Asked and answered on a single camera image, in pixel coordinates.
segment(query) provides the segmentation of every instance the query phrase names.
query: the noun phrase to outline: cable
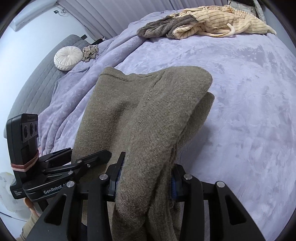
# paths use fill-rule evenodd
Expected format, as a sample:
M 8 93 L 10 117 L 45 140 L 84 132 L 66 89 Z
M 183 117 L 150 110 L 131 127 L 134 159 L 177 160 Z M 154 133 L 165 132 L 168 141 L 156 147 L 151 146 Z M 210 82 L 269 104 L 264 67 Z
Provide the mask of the cable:
M 60 15 L 60 16 L 64 16 L 66 13 L 67 13 L 67 10 L 63 7 L 63 8 L 60 8 L 59 6 L 56 6 L 58 9 L 60 9 L 61 10 L 61 13 L 62 14 L 60 14 L 59 12 L 58 12 L 58 14 Z

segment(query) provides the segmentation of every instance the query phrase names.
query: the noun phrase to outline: white wall mount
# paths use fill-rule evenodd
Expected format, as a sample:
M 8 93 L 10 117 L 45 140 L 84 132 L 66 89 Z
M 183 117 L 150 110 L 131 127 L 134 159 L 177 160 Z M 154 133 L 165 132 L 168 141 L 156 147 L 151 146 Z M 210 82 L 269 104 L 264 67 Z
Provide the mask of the white wall mount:
M 34 0 L 31 1 L 20 13 L 12 20 L 10 27 L 14 31 L 21 29 L 26 23 L 37 17 L 40 13 L 52 7 L 57 0 Z

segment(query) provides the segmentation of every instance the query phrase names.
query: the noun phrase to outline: rubber band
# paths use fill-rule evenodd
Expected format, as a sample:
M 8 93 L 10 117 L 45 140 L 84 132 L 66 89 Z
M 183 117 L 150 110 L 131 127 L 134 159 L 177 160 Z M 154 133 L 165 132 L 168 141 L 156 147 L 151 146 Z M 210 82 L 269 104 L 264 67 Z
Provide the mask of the rubber band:
M 34 166 L 34 164 L 38 161 L 38 159 L 39 159 L 39 151 L 37 151 L 37 153 L 35 154 L 33 159 L 28 161 L 25 165 L 17 165 L 17 164 L 13 164 L 13 163 L 10 163 L 10 165 L 11 165 L 11 168 L 12 168 L 13 171 L 26 172 L 32 166 Z

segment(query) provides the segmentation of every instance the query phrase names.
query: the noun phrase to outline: pile of clothes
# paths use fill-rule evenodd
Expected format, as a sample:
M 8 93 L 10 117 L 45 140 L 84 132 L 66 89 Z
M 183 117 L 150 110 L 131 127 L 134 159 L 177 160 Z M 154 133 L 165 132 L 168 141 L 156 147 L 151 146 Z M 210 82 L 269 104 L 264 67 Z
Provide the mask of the pile of clothes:
M 91 59 L 95 59 L 98 52 L 98 45 L 89 45 L 82 49 L 83 58 L 82 61 L 89 62 Z
M 229 37 L 234 34 L 266 34 L 276 31 L 253 14 L 230 5 L 186 8 L 138 29 L 145 38 L 167 37 L 184 39 L 192 35 Z

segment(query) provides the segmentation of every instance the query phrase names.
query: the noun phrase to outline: wall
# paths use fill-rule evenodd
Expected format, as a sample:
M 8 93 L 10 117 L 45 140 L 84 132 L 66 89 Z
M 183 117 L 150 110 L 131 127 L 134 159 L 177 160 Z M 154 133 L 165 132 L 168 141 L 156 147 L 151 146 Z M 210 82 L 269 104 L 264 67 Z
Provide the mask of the wall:
M 86 34 L 84 26 L 71 14 L 55 14 L 54 10 L 61 12 L 58 7 L 61 8 L 59 5 L 50 8 L 17 32 L 8 27 L 0 38 L 0 172 L 13 173 L 3 129 L 12 104 L 25 81 L 60 41 L 70 34 Z M 90 37 L 86 40 L 89 43 L 94 42 Z M 1 203 L 0 212 L 18 217 Z
M 266 23 L 271 26 L 277 33 L 278 38 L 288 47 L 288 49 L 296 56 L 296 48 L 287 34 L 286 30 L 276 18 L 276 16 L 266 7 L 262 7 Z

